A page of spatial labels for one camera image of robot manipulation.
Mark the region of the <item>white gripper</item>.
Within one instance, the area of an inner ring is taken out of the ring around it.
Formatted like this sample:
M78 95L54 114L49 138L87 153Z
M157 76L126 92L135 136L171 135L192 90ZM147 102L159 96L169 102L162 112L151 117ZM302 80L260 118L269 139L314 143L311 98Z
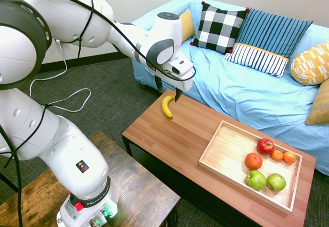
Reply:
M155 82L159 93L162 93L163 91L162 80L176 87L176 94L174 98L175 102L179 100L183 91L188 91L191 89L194 76L194 70L192 69L188 70L188 72L183 75L180 75L176 72L177 69L174 69L174 72L163 69L151 69L151 73L155 75Z

